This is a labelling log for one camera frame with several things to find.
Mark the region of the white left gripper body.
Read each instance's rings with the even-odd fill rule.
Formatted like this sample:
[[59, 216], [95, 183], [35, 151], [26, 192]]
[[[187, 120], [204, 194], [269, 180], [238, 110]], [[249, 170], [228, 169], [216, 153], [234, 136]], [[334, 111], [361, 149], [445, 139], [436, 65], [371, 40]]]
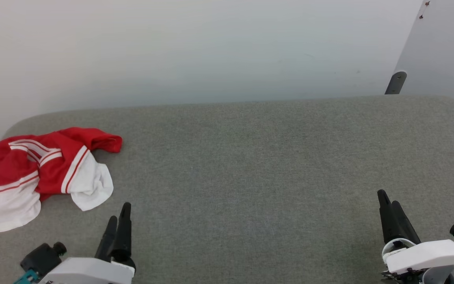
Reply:
[[38, 284], [132, 284], [136, 269], [97, 258], [67, 258]]

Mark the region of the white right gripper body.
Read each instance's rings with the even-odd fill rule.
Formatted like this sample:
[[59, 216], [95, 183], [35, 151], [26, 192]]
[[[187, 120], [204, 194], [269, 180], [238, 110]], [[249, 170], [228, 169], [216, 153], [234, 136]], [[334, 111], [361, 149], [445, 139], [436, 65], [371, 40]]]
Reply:
[[384, 280], [395, 284], [454, 284], [454, 241], [415, 244], [404, 238], [389, 241], [381, 256]]

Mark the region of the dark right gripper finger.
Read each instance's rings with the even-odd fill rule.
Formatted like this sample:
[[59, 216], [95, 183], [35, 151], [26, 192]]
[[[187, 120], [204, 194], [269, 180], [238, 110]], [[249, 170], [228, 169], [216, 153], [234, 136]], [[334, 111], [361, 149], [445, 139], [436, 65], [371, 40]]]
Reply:
[[421, 240], [418, 237], [418, 234], [414, 230], [413, 225], [409, 221], [409, 218], [406, 216], [402, 206], [398, 201], [392, 202], [393, 212], [396, 214], [396, 219], [401, 230], [401, 235], [403, 238], [411, 241], [414, 244], [420, 244]]
[[377, 198], [380, 204], [380, 219], [383, 240], [385, 244], [388, 244], [393, 239], [399, 237], [399, 224], [393, 210], [393, 202], [389, 199], [386, 191], [383, 189], [378, 190]]

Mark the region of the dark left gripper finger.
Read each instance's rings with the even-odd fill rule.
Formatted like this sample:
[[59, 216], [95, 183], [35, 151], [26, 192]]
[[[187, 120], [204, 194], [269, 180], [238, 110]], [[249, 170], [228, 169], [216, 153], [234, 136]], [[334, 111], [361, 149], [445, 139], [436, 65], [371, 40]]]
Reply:
[[112, 260], [135, 269], [136, 265], [132, 259], [131, 203], [124, 203], [117, 220], [117, 230], [111, 250]]
[[117, 233], [117, 217], [111, 216], [106, 230], [103, 233], [99, 246], [95, 253], [95, 258], [103, 261], [111, 261], [112, 244]]

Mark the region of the red and white shirt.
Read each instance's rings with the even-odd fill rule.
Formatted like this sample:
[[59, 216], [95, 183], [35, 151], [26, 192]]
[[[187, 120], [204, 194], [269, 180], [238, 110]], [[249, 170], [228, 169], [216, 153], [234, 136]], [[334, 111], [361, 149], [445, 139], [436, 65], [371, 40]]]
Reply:
[[0, 232], [30, 223], [53, 195], [69, 195], [82, 211], [103, 204], [114, 184], [93, 151], [119, 153], [122, 145], [118, 135], [80, 127], [1, 140]]

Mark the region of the grey fabric sofa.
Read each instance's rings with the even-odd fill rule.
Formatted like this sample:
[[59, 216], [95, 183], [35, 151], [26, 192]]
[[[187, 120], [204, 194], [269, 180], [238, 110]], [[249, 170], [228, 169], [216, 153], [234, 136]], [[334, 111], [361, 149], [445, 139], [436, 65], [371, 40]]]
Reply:
[[377, 191], [399, 201], [422, 241], [454, 224], [454, 99], [373, 96], [57, 112], [6, 136], [94, 127], [120, 153], [94, 152], [115, 190], [82, 212], [53, 196], [0, 233], [0, 284], [61, 241], [92, 257], [132, 204], [134, 284], [381, 284]]

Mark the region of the white board panel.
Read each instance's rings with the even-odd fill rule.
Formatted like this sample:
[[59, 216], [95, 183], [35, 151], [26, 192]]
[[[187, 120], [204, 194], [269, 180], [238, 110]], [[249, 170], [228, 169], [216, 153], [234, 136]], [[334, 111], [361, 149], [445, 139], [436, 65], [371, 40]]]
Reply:
[[454, 0], [423, 0], [396, 71], [407, 74], [401, 95], [454, 99]]

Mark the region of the grey metal bracket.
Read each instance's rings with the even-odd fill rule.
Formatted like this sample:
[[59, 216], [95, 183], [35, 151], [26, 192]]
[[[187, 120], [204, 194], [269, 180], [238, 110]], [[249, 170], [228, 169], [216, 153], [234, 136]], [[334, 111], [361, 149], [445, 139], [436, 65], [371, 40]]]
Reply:
[[407, 79], [407, 72], [399, 71], [392, 75], [389, 84], [386, 88], [386, 95], [399, 95], [405, 80]]

